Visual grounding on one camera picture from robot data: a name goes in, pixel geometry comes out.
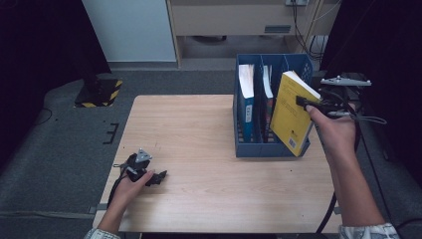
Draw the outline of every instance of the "wall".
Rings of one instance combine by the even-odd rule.
[[[108,62],[176,62],[165,0],[83,0]]]

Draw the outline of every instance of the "shirt sleeve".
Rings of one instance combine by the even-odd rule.
[[[391,223],[365,227],[339,227],[340,239],[399,239]]]
[[[120,237],[112,233],[102,231],[101,229],[93,228],[87,233],[87,235],[85,235],[84,239],[120,239]]]

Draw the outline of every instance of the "black curtain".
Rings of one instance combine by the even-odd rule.
[[[49,90],[109,73],[82,1],[0,1],[1,161],[5,168]]]
[[[328,78],[362,73],[371,114],[385,118],[380,129],[389,159],[400,160],[422,185],[422,3],[343,0],[321,69]]]

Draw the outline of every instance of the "floor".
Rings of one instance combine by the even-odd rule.
[[[100,201],[134,97],[231,94],[236,54],[286,51],[280,37],[228,36],[226,41],[188,38],[179,68],[160,64],[115,68],[113,76],[102,76],[123,80],[112,107],[74,108],[82,81],[51,90],[45,98],[45,109],[0,176],[0,237],[83,237],[92,226],[94,217],[88,211]],[[318,61],[314,61],[314,68],[318,70]],[[115,139],[105,144],[114,123],[118,124]],[[403,238],[420,238],[421,222],[408,220],[422,217],[422,189],[400,162],[385,160],[369,123],[362,124],[357,154],[384,217],[399,228]],[[138,234],[122,236],[136,238]]]

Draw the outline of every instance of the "wooden table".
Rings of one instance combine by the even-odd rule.
[[[127,208],[120,231],[194,233],[315,232],[333,193],[315,129],[302,158],[237,158],[233,96],[139,96],[114,163],[140,147],[149,169],[168,170]],[[118,178],[112,168],[101,203]],[[103,218],[98,211],[94,226]],[[323,232],[337,232],[332,215]]]

